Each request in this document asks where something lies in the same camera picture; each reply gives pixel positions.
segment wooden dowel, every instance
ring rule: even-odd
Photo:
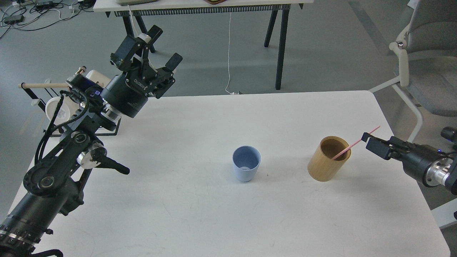
[[[19,88],[66,88],[68,87],[67,83],[39,83],[39,84],[28,84],[22,83],[18,84]]]

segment white cable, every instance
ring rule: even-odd
[[[61,13],[60,13],[59,10],[57,10],[57,9],[49,9],[49,10],[50,10],[50,11],[58,11],[58,18],[59,18],[59,20],[62,20],[62,17],[60,16]]]
[[[232,22],[232,13],[230,12],[230,19],[228,20],[228,54],[227,54],[227,66],[228,66],[228,82],[227,86],[225,87],[225,91],[230,95],[233,95],[234,92],[230,93],[227,88],[230,85],[230,23]]]
[[[130,21],[132,22],[132,27],[133,27],[133,30],[135,31],[136,35],[134,35],[134,37],[137,37],[139,34],[138,34],[138,31],[137,31],[137,28],[135,27],[135,23],[133,22],[133,14],[132,14],[132,9],[130,9],[130,5],[127,5],[128,7],[128,11],[130,13]]]

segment wooden cup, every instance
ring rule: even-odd
[[[322,139],[308,163],[308,173],[311,177],[322,182],[332,179],[349,159],[351,150],[347,150],[336,160],[332,160],[332,158],[348,146],[349,144],[339,137],[328,136]]]

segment straw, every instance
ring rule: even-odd
[[[380,128],[381,126],[377,126],[375,129],[373,129],[369,134],[373,133],[376,129]],[[336,158],[340,157],[343,153],[345,153],[347,150],[351,149],[352,146],[358,144],[362,139],[357,140],[355,143],[351,144],[350,146],[344,148],[339,154],[335,155],[335,157],[332,158],[332,161],[336,160]]]

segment chair leg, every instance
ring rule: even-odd
[[[397,94],[401,97],[401,99],[406,103],[406,105],[413,111],[413,113],[417,117],[417,124],[413,129],[413,132],[411,132],[411,135],[409,135],[408,142],[413,142],[417,134],[419,133],[420,128],[422,127],[422,124],[424,123],[424,117],[422,116],[422,113],[420,110],[417,108],[417,106],[411,101],[411,99],[399,88],[397,84],[392,85],[392,88],[397,92]]]
[[[382,84],[380,84],[380,85],[377,85],[376,87],[374,87],[374,88],[372,88],[372,89],[370,89],[370,90],[368,90],[368,91],[370,91],[371,93],[374,93],[374,92],[377,92],[377,91],[379,91],[379,90],[381,90],[381,89],[383,89],[383,88],[386,88],[386,87],[388,87],[388,86],[391,86],[391,85],[393,85],[393,84],[397,84],[397,83],[399,83],[399,82],[400,82],[400,76],[395,77],[395,78],[393,78],[393,79],[391,79],[391,80],[389,80],[389,81],[386,81],[386,82],[384,82],[384,83],[382,83]]]

